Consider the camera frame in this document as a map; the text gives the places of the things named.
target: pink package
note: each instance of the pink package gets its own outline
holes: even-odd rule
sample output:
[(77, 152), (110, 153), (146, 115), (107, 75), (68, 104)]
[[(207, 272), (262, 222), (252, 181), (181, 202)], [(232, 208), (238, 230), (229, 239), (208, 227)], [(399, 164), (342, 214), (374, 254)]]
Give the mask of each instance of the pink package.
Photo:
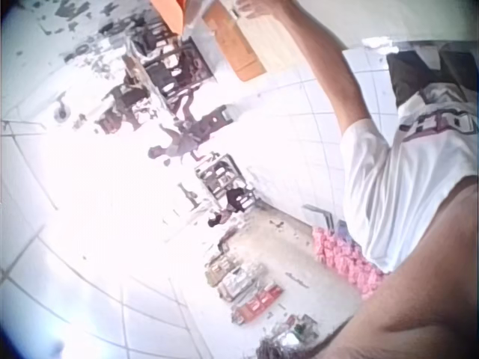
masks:
[(358, 245), (330, 236), (322, 228), (313, 229), (313, 238), (317, 260), (358, 288), (363, 299), (369, 298), (386, 277), (363, 257)]

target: tile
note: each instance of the tile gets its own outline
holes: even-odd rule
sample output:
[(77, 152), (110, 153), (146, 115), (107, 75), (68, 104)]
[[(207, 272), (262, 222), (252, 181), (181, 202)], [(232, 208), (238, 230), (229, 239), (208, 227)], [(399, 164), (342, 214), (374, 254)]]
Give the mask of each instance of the tile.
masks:
[(389, 71), (377, 71), (373, 73), (374, 85), (376, 86), (377, 100), (380, 114), (396, 114), (396, 96), (392, 90)]
[(366, 50), (348, 49), (343, 51), (343, 56), (354, 73), (371, 70), (367, 61)]
[(376, 128), (381, 132), (381, 115), (380, 114), (371, 114), (372, 120), (376, 125)]
[(358, 80), (361, 88), (362, 96), (366, 102), (367, 109), (372, 114), (379, 112), (376, 98), (376, 88), (374, 87), (373, 76), (371, 73), (355, 73), (356, 80)]
[(333, 113), (331, 102), (316, 80), (303, 83), (311, 109), (315, 114)]
[(373, 71), (387, 70), (389, 68), (386, 55), (379, 54), (378, 51), (371, 49), (365, 50), (370, 68)]
[(330, 168), (329, 176), (331, 177), (331, 186), (333, 189), (344, 190), (345, 178), (343, 170)]
[(132, 349), (174, 358), (198, 358), (188, 331), (125, 308), (128, 345)]
[(319, 142), (301, 141), (301, 148), (306, 162), (311, 165), (326, 165), (323, 145)]
[(339, 144), (323, 144), (326, 154), (326, 162), (330, 168), (344, 169), (343, 158), (339, 150)]
[(40, 228), (54, 209), (11, 138), (1, 141), (1, 161), (2, 182), (18, 203), (26, 221), (34, 229)]
[(309, 81), (309, 80), (315, 80), (316, 76), (313, 73), (313, 70), (309, 66), (307, 62), (300, 64), (298, 66), (298, 73), (299, 77), (301, 78), (301, 81)]
[(381, 133), (389, 146), (392, 145), (398, 128), (399, 119), (396, 114), (381, 114)]
[(132, 276), (167, 297), (174, 298), (173, 288), (167, 275), (160, 274), (159, 272), (147, 273), (147, 269), (142, 269), (141, 271), (138, 270)]
[(341, 131), (335, 114), (315, 114), (314, 119), (320, 130), (322, 142), (332, 144), (341, 142)]
[(164, 322), (184, 327), (183, 317), (176, 301), (172, 301), (135, 280), (125, 280), (123, 302), (133, 309), (149, 314)]
[(1, 286), (0, 305), (1, 326), (23, 358), (52, 358), (63, 344), (63, 358), (126, 359), (124, 349), (60, 320), (10, 281)]
[(310, 114), (311, 106), (303, 84), (294, 84), (281, 89), (288, 114)]
[(74, 274), (41, 242), (35, 241), (28, 248), (10, 276), (59, 316), (123, 345), (120, 304)]
[(329, 169), (326, 166), (312, 165), (309, 167), (309, 174), (313, 183), (316, 201), (319, 199), (332, 201)]
[(301, 78), (299, 77), (299, 72), (295, 67), (289, 67), (286, 70), (280, 71), (278, 73), (273, 73), (272, 75), (274, 76), (275, 82), (279, 88), (301, 81)]
[(314, 115), (297, 114), (290, 116), (291, 124), (296, 131), (296, 138), (302, 141), (321, 142)]
[(341, 219), (342, 221), (345, 221), (346, 219), (344, 218), (344, 211), (343, 211), (343, 205), (340, 206), (335, 206), (335, 214), (336, 217)]
[(109, 263), (104, 263), (103, 256), (92, 253), (92, 247), (97, 250), (105, 247), (101, 238), (88, 231), (88, 228), (95, 227), (95, 223), (89, 221), (89, 225), (85, 226), (83, 221), (78, 222), (74, 218), (76, 216), (71, 213), (56, 212), (39, 237), (84, 279), (119, 301), (123, 278), (122, 273), (116, 270), (117, 266), (113, 265), (113, 256)]
[(15, 135), (30, 135), (45, 133), (46, 128), (37, 123), (10, 123)]
[(173, 286), (176, 299), (183, 305), (186, 305), (186, 299), (181, 288), (181, 282), (177, 279), (171, 279), (171, 285)]
[(1, 186), (0, 206), (0, 266), (3, 269), (15, 260), (16, 256), (27, 245), (35, 231), (25, 220), (10, 192)]
[(332, 190), (335, 206), (343, 206), (344, 202), (344, 190), (334, 188)]
[(191, 311), (187, 307), (181, 307), (181, 311), (183, 312), (186, 324), (188, 325), (189, 333), (193, 339), (193, 342), (195, 343), (196, 349), (200, 353), (201, 359), (213, 359), (208, 345), (204, 341), (201, 332), (198, 330), (198, 326), (196, 325), (195, 318), (193, 317)]

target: wall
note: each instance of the wall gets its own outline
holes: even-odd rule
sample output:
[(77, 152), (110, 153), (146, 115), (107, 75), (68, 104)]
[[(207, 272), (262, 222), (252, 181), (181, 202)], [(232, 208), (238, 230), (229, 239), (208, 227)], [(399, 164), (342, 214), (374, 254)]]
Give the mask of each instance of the wall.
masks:
[[(311, 68), (300, 64), (242, 83), (202, 24), (194, 38), (219, 80), (217, 97), (230, 103), (229, 111), (237, 119), (212, 148), (230, 153), (260, 196), (275, 208), (321, 227), (326, 225), (323, 216), (302, 205), (309, 203), (336, 219), (344, 218), (341, 133)], [(391, 142), (399, 123), (385, 56), (363, 49), (344, 55), (374, 122)]]
[(53, 120), (59, 94), (73, 117), (115, 81), (65, 55), (148, 6), (21, 1), (2, 23), (0, 323), (25, 358), (208, 358), (161, 241), (151, 143)]

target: floor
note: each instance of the floor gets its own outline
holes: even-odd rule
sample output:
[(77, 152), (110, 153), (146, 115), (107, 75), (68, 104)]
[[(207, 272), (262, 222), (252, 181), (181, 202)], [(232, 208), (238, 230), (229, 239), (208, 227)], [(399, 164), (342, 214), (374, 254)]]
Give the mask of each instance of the floor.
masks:
[[(203, 253), (215, 235), (206, 221), (202, 218), (192, 224), (169, 248), (177, 258), (174, 278), (213, 358), (254, 358), (260, 338), (289, 314), (308, 314), (318, 322), (323, 338), (361, 303), (356, 289), (314, 259), (311, 228), (266, 206), (248, 213), (246, 226), (228, 244), (230, 253), (245, 263), (263, 263), (284, 293), (253, 322), (241, 327), (231, 323), (230, 305), (204, 276)], [(278, 229), (270, 221), (284, 224)]]

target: person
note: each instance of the person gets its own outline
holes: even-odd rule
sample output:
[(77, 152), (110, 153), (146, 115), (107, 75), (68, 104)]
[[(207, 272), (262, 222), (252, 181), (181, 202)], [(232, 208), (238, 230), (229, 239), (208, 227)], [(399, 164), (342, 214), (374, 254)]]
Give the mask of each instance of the person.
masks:
[(222, 209), (219, 212), (214, 212), (208, 219), (208, 226), (211, 228), (217, 226), (218, 224), (225, 224), (228, 219), (230, 219), (231, 215), (233, 214), (233, 210), (231, 208)]
[[(248, 18), (273, 16), (308, 60), (342, 133), (348, 228), (367, 259), (390, 272), (308, 358), (479, 358), (478, 89), (470, 57), (443, 57), (448, 75), (437, 76), (410, 54), (388, 56), (400, 106), (389, 146), (329, 30), (293, 0), (237, 7)], [(453, 63), (460, 68), (448, 70)]]
[(198, 199), (198, 195), (193, 191), (188, 191), (185, 188), (185, 185), (181, 182), (178, 183), (178, 187), (180, 187), (180, 190), (183, 192), (186, 199), (189, 200), (189, 202), (193, 205), (193, 209), (197, 209), (200, 206), (200, 204), (196, 201)]
[(151, 159), (156, 159), (162, 155), (167, 155), (169, 157), (180, 157), (183, 160), (183, 156), (189, 153), (192, 158), (198, 162), (203, 157), (196, 156), (195, 151), (199, 147), (199, 143), (188, 133), (179, 134), (178, 132), (167, 129), (162, 124), (159, 127), (171, 137), (171, 143), (168, 147), (163, 148), (162, 146), (151, 147), (148, 150), (148, 157)]

